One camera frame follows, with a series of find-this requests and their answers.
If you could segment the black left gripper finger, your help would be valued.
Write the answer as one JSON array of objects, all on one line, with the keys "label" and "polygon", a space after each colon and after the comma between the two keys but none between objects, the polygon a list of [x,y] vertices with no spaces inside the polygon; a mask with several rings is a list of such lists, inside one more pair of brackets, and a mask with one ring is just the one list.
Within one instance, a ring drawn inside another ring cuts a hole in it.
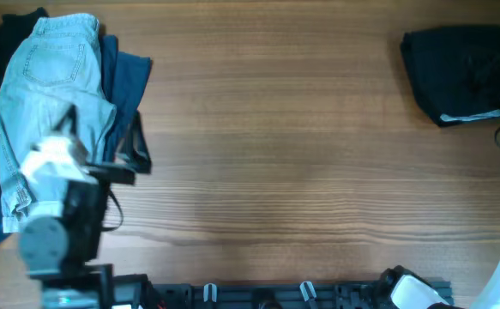
[{"label": "black left gripper finger", "polygon": [[66,113],[54,125],[56,135],[69,135],[77,137],[77,110],[76,106],[70,106]]},{"label": "black left gripper finger", "polygon": [[135,173],[150,174],[152,159],[142,127],[142,117],[136,112],[117,148],[116,157]]}]

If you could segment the black shorts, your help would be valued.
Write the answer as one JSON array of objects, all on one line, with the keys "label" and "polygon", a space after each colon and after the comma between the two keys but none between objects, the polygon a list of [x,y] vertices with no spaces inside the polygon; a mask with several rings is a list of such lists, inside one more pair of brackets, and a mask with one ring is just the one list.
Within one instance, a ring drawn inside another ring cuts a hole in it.
[{"label": "black shorts", "polygon": [[467,86],[467,57],[500,53],[499,25],[434,27],[405,33],[401,56],[418,107],[439,127],[499,118]]}]

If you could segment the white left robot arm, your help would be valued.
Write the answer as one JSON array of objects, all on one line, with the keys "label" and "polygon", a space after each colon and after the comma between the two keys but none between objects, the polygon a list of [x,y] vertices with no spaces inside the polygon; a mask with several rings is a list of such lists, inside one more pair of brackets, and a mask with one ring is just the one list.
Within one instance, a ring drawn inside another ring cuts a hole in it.
[{"label": "white left robot arm", "polygon": [[121,141],[121,165],[88,162],[76,122],[71,107],[21,165],[31,182],[53,176],[67,183],[57,213],[40,210],[20,229],[27,275],[40,282],[44,308],[157,308],[160,297],[147,276],[115,276],[111,264],[94,263],[100,236],[108,230],[108,203],[117,201],[111,185],[133,185],[138,173],[152,170],[141,116],[133,117]]}]

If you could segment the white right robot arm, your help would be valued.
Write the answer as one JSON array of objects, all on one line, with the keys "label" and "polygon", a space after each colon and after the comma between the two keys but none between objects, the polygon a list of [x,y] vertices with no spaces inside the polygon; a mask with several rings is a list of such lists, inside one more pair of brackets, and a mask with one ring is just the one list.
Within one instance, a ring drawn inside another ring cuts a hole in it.
[{"label": "white right robot arm", "polygon": [[475,301],[500,262],[500,118],[439,128],[414,102],[400,54],[394,57],[401,100],[413,127],[377,141],[377,176],[386,263],[444,276],[459,303]]}]

